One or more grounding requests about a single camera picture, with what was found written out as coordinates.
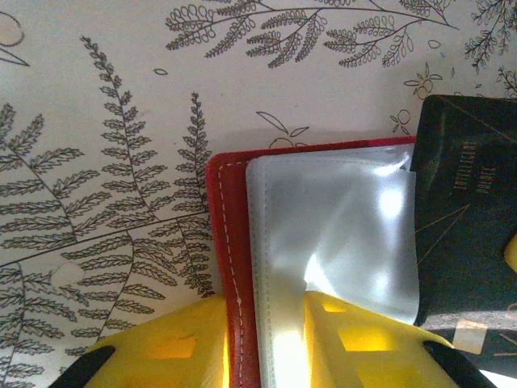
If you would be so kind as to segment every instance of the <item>white stitching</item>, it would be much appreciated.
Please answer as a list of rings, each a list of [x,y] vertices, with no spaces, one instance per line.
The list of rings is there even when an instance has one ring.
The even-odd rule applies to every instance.
[[[221,165],[219,167],[219,171],[217,172],[217,178],[219,179],[219,193],[221,194],[221,205],[222,205],[222,213],[223,213],[223,226],[225,228],[225,236],[226,236],[226,247],[228,248],[228,259],[229,259],[229,269],[232,274],[232,282],[233,287],[235,288],[235,293],[237,294],[237,307],[239,311],[239,331],[240,331],[240,344],[239,344],[239,386],[242,386],[242,358],[243,358],[243,350],[242,350],[242,334],[243,334],[243,323],[242,323],[242,300],[239,295],[239,290],[237,287],[237,282],[235,280],[235,271],[233,270],[233,261],[232,261],[232,252],[229,247],[229,234],[228,234],[228,226],[226,225],[226,207],[225,207],[225,197],[223,195],[223,183],[221,179],[221,171],[223,167],[229,167],[236,164],[247,164],[248,162],[235,162],[228,163],[225,165]]]

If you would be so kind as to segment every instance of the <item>red leather cover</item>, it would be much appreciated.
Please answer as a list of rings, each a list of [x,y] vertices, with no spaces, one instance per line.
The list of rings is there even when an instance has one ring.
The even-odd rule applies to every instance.
[[[230,388],[259,388],[259,354],[251,278],[246,166],[264,155],[410,144],[414,137],[218,154],[206,170],[213,241],[229,323]]]

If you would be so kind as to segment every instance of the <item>white paper background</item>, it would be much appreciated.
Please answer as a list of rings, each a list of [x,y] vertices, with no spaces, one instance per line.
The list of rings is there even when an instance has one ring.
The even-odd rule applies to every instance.
[[[515,12],[515,2],[406,1],[433,6],[434,10],[424,7],[429,10],[428,16],[418,15],[403,7],[400,2],[392,0],[379,0],[376,2],[377,7],[368,0],[342,0],[339,3],[342,3],[340,7],[332,7],[323,1],[265,0],[263,4],[278,11],[253,16],[255,12],[267,11],[264,5],[256,4],[255,11],[244,14],[253,16],[256,28],[238,40],[227,52],[215,58],[205,58],[204,54],[226,36],[231,23],[241,19],[234,18],[217,24],[214,27],[217,37],[207,44],[195,44],[178,51],[169,51],[166,44],[176,38],[178,33],[169,30],[165,25],[166,18],[175,7],[188,6],[188,1],[4,0],[0,5],[0,32],[3,34],[0,36],[0,44],[3,44],[0,46],[0,102],[4,108],[6,104],[10,104],[12,111],[16,113],[12,130],[6,136],[5,142],[9,145],[11,139],[19,135],[41,114],[44,118],[42,133],[29,152],[23,156],[25,162],[29,163],[46,151],[66,148],[81,150],[83,156],[62,162],[60,166],[54,166],[40,175],[41,179],[52,187],[58,179],[65,179],[79,171],[98,172],[97,176],[75,189],[70,198],[65,200],[66,204],[81,200],[95,192],[107,192],[111,198],[95,205],[91,213],[88,211],[78,217],[77,223],[109,209],[108,206],[128,196],[128,193],[117,193],[103,186],[104,183],[113,180],[127,179],[103,171],[104,167],[114,162],[124,162],[102,152],[106,148],[117,146],[116,143],[101,137],[102,133],[114,132],[104,126],[103,122],[116,119],[117,116],[106,110],[104,104],[116,101],[99,90],[101,86],[109,84],[100,80],[100,70],[94,67],[94,60],[80,41],[81,36],[90,37],[92,43],[99,44],[99,51],[106,53],[107,61],[113,64],[115,74],[122,79],[120,90],[129,90],[132,94],[131,102],[124,109],[136,106],[139,111],[136,120],[146,123],[141,135],[151,139],[151,142],[147,142],[134,152],[155,150],[158,154],[138,168],[167,167],[153,179],[167,182],[169,187],[151,195],[149,201],[157,196],[173,196],[182,189],[174,184],[177,179],[195,178],[193,174],[175,169],[180,163],[187,162],[178,150],[189,150],[183,137],[189,136],[187,126],[191,125],[193,92],[199,94],[206,120],[203,128],[208,141],[206,151],[212,151],[214,154],[221,151],[285,146],[290,145],[289,142],[313,144],[357,138],[403,136],[402,126],[408,133],[415,135],[422,106],[421,98],[425,95],[461,93],[481,94],[487,97],[517,96],[515,79],[513,83],[506,85],[506,88],[504,80],[498,82],[500,66],[504,66],[506,72],[517,69],[515,43],[508,42],[508,52],[503,55],[498,55],[499,48],[496,46],[494,53],[490,54],[487,66],[484,69],[480,68],[479,73],[472,67],[473,59],[464,57],[465,43],[480,36],[482,30],[490,31],[494,27],[494,38],[498,44],[500,37],[497,36],[497,32],[506,23],[506,29],[515,40],[515,21],[513,24],[511,22],[511,10]],[[472,20],[472,13],[479,14],[492,3],[500,3],[500,7],[494,7],[489,12],[487,24],[478,26]],[[231,5],[219,2],[195,4],[212,10]],[[379,42],[378,47],[382,54],[376,60],[353,69],[346,69],[338,64],[343,58],[349,57],[349,54],[331,51],[323,45],[323,42],[332,40],[325,32],[319,36],[312,52],[298,63],[293,58],[278,68],[269,69],[267,63],[274,56],[251,58],[246,55],[246,50],[254,47],[248,45],[246,39],[264,33],[260,28],[261,24],[272,16],[283,14],[282,10],[289,8],[310,7],[311,9],[305,11],[307,18],[317,11],[318,7],[325,8],[319,11],[318,15],[327,20],[328,32],[344,28],[351,30],[357,23],[376,16],[392,15],[393,29],[403,27],[417,18],[440,21],[442,19],[436,10],[440,11],[444,6],[447,7],[443,15],[451,27],[429,20],[411,24],[406,32],[413,41],[414,50],[402,57],[399,64],[389,68],[383,67],[381,59],[397,34]],[[350,7],[363,9],[344,9]],[[18,27],[11,16],[21,27]],[[214,19],[225,17],[228,16],[216,14]],[[275,31],[281,31],[282,37],[286,37],[299,26],[291,24],[275,28]],[[304,25],[300,30],[302,36],[305,36],[307,27],[308,25]],[[25,34],[23,41],[12,47],[6,46],[5,43],[9,43],[13,36],[16,37],[20,29]],[[358,40],[360,39],[364,41],[373,37],[359,34]],[[432,48],[431,46],[436,47],[436,42],[439,42],[439,47]],[[13,55],[29,66],[9,62],[15,60]],[[153,70],[158,68],[166,70],[168,74],[155,74]],[[420,93],[414,95],[415,87],[418,88],[424,83],[427,89],[421,89]],[[256,112],[266,112],[268,115],[260,116]],[[269,115],[274,116],[281,124]],[[289,136],[293,130],[304,127],[309,128],[299,136]],[[12,157],[8,148],[2,151],[1,156]],[[27,166],[5,169],[0,172],[0,185],[5,188],[9,183],[34,178],[33,171]],[[0,203],[0,243],[3,246],[0,248],[0,262],[3,265],[0,269],[0,376],[4,386],[48,385],[59,374],[60,368],[74,361],[75,356],[69,356],[66,349],[91,346],[99,336],[116,331],[103,329],[99,332],[101,327],[106,326],[107,315],[109,319],[121,319],[126,323],[137,324],[184,306],[203,294],[221,291],[212,243],[206,235],[208,218],[204,197],[194,199],[199,201],[196,203],[201,206],[200,211],[178,210],[178,205],[188,199],[174,198],[154,212],[156,218],[151,226],[129,224],[126,227],[113,228],[108,224],[116,219],[114,217],[97,226],[89,234],[78,237],[78,244],[63,246],[54,251],[5,248],[5,241],[13,238],[33,238],[36,235],[69,231],[67,227],[52,230],[46,226],[47,217],[62,216],[62,209],[54,213],[21,213],[24,206],[27,206],[21,204],[50,200],[53,200],[52,193],[49,190],[40,190],[23,195],[5,195]],[[25,229],[19,226],[20,222],[17,221],[35,218],[40,223],[39,226]],[[175,231],[163,238],[149,235],[149,232],[175,222],[175,225],[180,224],[184,229],[187,228],[187,232]],[[155,268],[153,271],[158,270],[159,266],[155,265],[156,257],[142,259],[142,254],[135,254],[134,250],[138,247],[134,244],[97,255],[91,253],[82,259],[66,258],[69,257],[67,253],[85,250],[95,244],[102,245],[102,242],[109,238],[129,234],[132,241],[150,238],[156,242],[166,242],[175,236],[178,237],[177,233],[180,233],[180,237],[182,233],[183,237],[191,233],[191,240],[187,239],[186,244],[201,244],[204,247],[200,248],[204,259],[198,262],[186,259],[181,262],[177,257],[182,250],[187,249],[192,258],[196,253],[195,247],[167,247],[170,252],[163,257],[171,263],[171,269],[166,274],[177,283],[176,286],[164,285],[152,278],[153,273],[156,277],[158,272],[150,273],[148,276],[135,273],[135,263],[152,265]],[[144,251],[150,256],[153,256],[153,252],[159,256],[149,247]],[[127,257],[116,264],[116,257],[119,256]],[[66,261],[90,268],[102,265],[100,262],[103,260],[111,263],[110,266],[106,264],[105,268],[86,270],[84,275],[85,279],[106,276],[107,280],[103,285],[88,285],[88,281],[85,283],[84,280],[75,281],[69,286],[76,290],[73,297],[66,294],[63,289],[52,287],[50,283],[50,276]],[[122,264],[124,260],[129,260],[129,264]],[[193,267],[196,264],[206,267]],[[117,280],[113,276],[114,273],[125,274],[125,278],[122,281],[120,278]],[[197,286],[190,288],[191,283],[185,283],[192,278],[198,279],[199,282],[204,281],[207,288],[203,291],[199,282],[196,283]],[[98,277],[95,279],[98,283],[101,282]],[[163,298],[121,293],[124,286],[134,284],[148,287]],[[93,296],[97,299],[99,293],[111,292],[109,295],[106,294],[107,298],[111,299],[104,302],[88,299],[92,292],[97,293]],[[132,307],[126,306],[124,311],[115,306],[120,300],[133,301],[136,304]],[[141,312],[145,310],[149,313],[149,309],[153,310],[150,314]],[[35,327],[37,328],[38,324],[40,329],[43,325],[47,331],[37,331]],[[21,381],[25,384],[16,385],[15,382]]]

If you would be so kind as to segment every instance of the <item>fern illustration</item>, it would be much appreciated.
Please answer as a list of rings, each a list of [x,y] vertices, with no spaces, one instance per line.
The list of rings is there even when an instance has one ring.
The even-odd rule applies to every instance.
[[[193,4],[174,8],[166,18],[166,26],[177,33],[177,36],[166,48],[174,51],[194,44],[208,43],[216,38],[216,26],[228,23],[229,30],[225,37],[205,55],[207,58],[214,58],[247,36],[256,28],[255,20],[260,18],[263,19],[260,28],[270,31],[249,37],[246,43],[254,47],[247,50],[246,54],[249,57],[276,55],[268,64],[269,68],[274,69],[293,58],[295,62],[300,62],[313,51],[318,37],[326,29],[327,18],[322,15],[364,11],[379,15],[358,23],[352,29],[341,28],[327,32],[335,40],[325,42],[324,46],[350,54],[350,57],[339,62],[346,68],[373,61],[383,52],[381,63],[388,67],[396,65],[401,58],[413,51],[414,44],[408,27],[426,22],[455,28],[445,17],[445,10],[451,0],[400,0],[406,12],[381,7],[373,0],[368,1],[370,7],[364,8],[353,6],[355,0],[317,1],[319,6],[292,8],[274,8],[256,0],[237,0],[231,6],[215,9]],[[401,18],[402,22],[397,23],[395,17]],[[290,31],[282,36],[282,32],[276,28],[287,28]]]
[[[10,355],[1,357],[2,386],[32,387],[26,379],[40,375],[44,368],[29,363],[27,356],[54,352],[47,339],[60,339],[65,334],[45,316],[60,316],[77,322],[75,313],[62,300],[88,306],[78,289],[71,286],[53,287],[51,273],[24,273],[21,264],[0,268],[0,348]],[[18,356],[24,356],[19,362]]]
[[[507,99],[517,99],[517,76],[515,70],[505,70],[500,67],[498,70],[497,82],[504,85],[504,96]]]
[[[51,199],[20,200],[0,205],[0,215],[15,216],[11,221],[0,225],[1,234],[30,233],[6,238],[0,245],[4,248],[39,251],[56,249],[79,241],[81,237],[114,217],[115,213],[111,210],[84,217],[111,197],[107,192],[94,192],[78,200],[70,199],[84,183],[99,175],[97,171],[79,171],[66,178],[59,178],[54,184],[46,180],[47,172],[83,156],[84,153],[75,148],[57,148],[31,157],[32,147],[44,130],[44,118],[38,115],[26,129],[8,138],[13,131],[15,114],[14,108],[8,103],[3,105],[0,112],[0,171],[3,174],[12,174],[24,169],[32,178],[0,185],[0,196],[7,198],[45,192]],[[53,233],[37,234],[38,231]]]
[[[78,338],[98,340],[105,335],[134,326],[117,318],[120,312],[152,314],[154,309],[147,301],[163,300],[165,296],[153,288],[161,284],[175,287],[177,273],[173,261],[172,242],[155,238],[134,238],[128,231],[95,242],[77,251],[61,255],[77,263],[85,277],[78,284],[86,300],[101,302],[99,309],[80,309],[79,315],[93,322],[89,327],[73,329]],[[146,277],[142,284],[139,276]],[[86,347],[67,349],[67,354],[80,355]]]
[[[144,121],[136,121],[138,110],[128,107],[132,95],[129,91],[122,91],[122,79],[115,74],[113,65],[107,61],[105,53],[99,51],[99,46],[92,43],[90,38],[82,37],[81,41],[90,51],[94,65],[101,70],[99,77],[107,85],[100,90],[115,102],[108,102],[104,107],[115,119],[105,120],[104,126],[111,132],[103,133],[103,137],[117,146],[103,150],[103,153],[117,161],[105,166],[104,172],[118,180],[105,183],[103,186],[113,192],[128,194],[124,199],[117,200],[107,208],[116,213],[116,218],[107,225],[115,229],[127,229],[146,225],[158,221],[156,212],[171,203],[173,196],[155,196],[170,187],[164,180],[154,179],[167,169],[163,165],[147,166],[147,162],[158,154],[155,150],[137,152],[151,139],[140,135],[145,128]]]
[[[178,275],[185,278],[185,285],[190,289],[197,289],[201,297],[213,295],[212,277],[206,273],[210,258],[207,252],[211,251],[209,243],[212,240],[210,233],[210,221],[208,215],[181,217],[173,222],[160,226],[150,235],[155,238],[170,237],[180,234],[179,237],[169,241],[172,247],[180,249],[180,252],[172,259],[175,265],[182,264]]]
[[[173,194],[174,200],[184,200],[174,205],[173,210],[189,213],[207,212],[208,201],[204,170],[212,151],[207,151],[208,141],[204,131],[203,111],[199,95],[192,93],[191,125],[187,130],[190,136],[183,137],[188,149],[181,149],[178,153],[186,160],[176,167],[176,170],[189,174],[188,178],[181,178],[174,181],[179,189]]]
[[[475,38],[465,43],[465,58],[479,74],[497,50],[498,55],[508,52],[511,34],[517,31],[517,2],[514,0],[477,0],[477,12],[472,20],[483,28]]]

